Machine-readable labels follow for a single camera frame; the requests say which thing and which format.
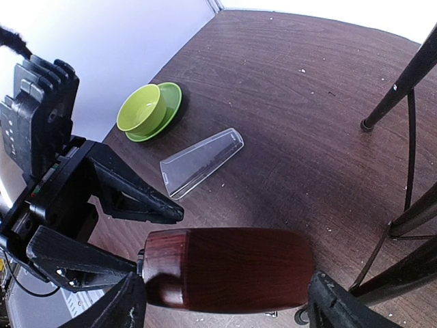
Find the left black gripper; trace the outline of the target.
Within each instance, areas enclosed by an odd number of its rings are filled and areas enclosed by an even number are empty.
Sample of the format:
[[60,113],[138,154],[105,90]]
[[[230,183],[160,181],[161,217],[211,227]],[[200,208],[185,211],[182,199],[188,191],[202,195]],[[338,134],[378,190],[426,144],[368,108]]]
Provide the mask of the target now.
[[2,250],[34,277],[71,292],[110,288],[136,273],[136,262],[82,243],[98,220],[91,194],[116,219],[177,224],[184,218],[180,205],[108,145],[73,137],[40,180],[29,180],[1,220]]

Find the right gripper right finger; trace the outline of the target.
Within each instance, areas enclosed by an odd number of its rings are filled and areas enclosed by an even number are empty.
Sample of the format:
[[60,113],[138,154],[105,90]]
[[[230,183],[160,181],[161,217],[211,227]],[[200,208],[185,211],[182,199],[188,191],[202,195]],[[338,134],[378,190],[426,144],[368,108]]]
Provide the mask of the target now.
[[400,327],[363,305],[323,271],[313,274],[308,292],[310,328]]

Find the clear plastic metronome cover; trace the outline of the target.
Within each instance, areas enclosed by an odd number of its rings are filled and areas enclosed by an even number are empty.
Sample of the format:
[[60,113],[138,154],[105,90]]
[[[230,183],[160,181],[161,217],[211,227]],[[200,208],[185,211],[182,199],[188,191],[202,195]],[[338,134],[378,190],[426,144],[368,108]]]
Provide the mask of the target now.
[[182,199],[244,147],[242,135],[228,128],[160,162],[169,197]]

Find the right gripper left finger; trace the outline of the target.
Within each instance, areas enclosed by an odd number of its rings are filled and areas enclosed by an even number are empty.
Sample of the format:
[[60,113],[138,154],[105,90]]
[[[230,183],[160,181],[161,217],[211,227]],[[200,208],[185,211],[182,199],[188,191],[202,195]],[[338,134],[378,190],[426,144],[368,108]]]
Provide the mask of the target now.
[[143,279],[129,273],[88,310],[61,327],[144,327],[145,311]]

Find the brown wooden metronome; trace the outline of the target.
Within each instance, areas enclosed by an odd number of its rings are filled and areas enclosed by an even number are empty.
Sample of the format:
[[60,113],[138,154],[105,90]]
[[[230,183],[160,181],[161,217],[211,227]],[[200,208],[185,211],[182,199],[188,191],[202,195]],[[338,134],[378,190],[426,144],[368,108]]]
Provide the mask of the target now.
[[297,232],[186,228],[149,233],[142,276],[152,305],[256,314],[305,304],[314,269],[310,244]]

